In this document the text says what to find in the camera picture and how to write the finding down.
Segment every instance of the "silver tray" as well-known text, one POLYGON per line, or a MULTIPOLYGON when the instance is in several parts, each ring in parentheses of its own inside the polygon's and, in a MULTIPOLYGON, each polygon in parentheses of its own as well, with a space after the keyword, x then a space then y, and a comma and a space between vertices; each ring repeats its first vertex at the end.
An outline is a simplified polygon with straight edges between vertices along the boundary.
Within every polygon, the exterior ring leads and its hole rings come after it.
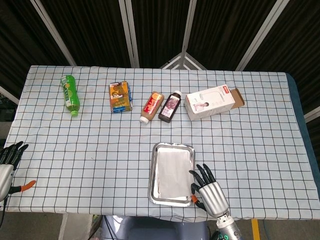
POLYGON ((157 143, 156 145, 154 145, 152 150, 148 197, 150 201, 154 204, 162 204, 162 205, 169 205, 169 206, 175 206, 175 207, 187 207, 192 202, 191 196, 183 196, 183 197, 176 197, 176 198, 160 198, 159 196, 157 158, 158 158, 158 152, 161 151, 162 148, 180 149, 180 150, 188 151, 190 153, 189 159, 186 159, 186 160, 190 162, 191 169, 195 169, 195 150, 193 147, 189 145, 178 144, 178 143, 165 143, 165 142, 157 143))

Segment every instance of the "white box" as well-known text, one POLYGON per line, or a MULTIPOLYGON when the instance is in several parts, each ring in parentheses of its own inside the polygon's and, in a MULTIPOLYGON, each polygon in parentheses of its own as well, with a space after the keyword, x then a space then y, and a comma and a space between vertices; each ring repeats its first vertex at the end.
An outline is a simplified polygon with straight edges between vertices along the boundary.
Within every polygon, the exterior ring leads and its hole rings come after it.
POLYGON ((227 85, 190 93, 184 105, 191 121, 231 110, 235 99, 227 85))

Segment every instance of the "green juice bottle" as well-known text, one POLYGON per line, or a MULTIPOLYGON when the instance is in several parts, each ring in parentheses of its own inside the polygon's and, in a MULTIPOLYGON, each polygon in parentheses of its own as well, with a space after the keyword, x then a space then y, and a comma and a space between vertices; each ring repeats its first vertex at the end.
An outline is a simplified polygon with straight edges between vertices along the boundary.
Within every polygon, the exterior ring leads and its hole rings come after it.
POLYGON ((80 102, 77 95, 76 80, 72 75, 65 75, 61 78, 66 108, 71 112, 72 117, 78 116, 80 102))

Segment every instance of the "bottle cap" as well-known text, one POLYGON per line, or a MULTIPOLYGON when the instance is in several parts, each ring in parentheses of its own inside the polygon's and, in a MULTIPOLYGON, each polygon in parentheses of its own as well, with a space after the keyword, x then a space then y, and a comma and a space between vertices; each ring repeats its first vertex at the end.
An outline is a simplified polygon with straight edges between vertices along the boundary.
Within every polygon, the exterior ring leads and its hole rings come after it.
POLYGON ((78 116, 78 111, 74 110, 74 111, 71 111, 71 117, 76 117, 78 116))
POLYGON ((175 90, 174 92, 175 92, 176 94, 179 94, 179 95, 180 95, 180 97, 182 96, 182 93, 181 93, 180 91, 175 90))
POLYGON ((144 124, 147 124, 149 122, 148 118, 144 117, 144 116, 141 116, 140 117, 140 122, 144 123, 144 124))

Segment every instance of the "cardboard flap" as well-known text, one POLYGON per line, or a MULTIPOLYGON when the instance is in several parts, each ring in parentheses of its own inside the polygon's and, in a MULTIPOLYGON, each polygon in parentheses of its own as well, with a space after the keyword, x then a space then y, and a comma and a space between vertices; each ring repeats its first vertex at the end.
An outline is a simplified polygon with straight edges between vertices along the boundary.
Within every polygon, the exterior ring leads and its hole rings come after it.
POLYGON ((242 98, 239 90, 237 88, 230 90, 232 97, 235 101, 234 105, 232 106, 231 109, 239 108, 245 105, 245 101, 242 98))

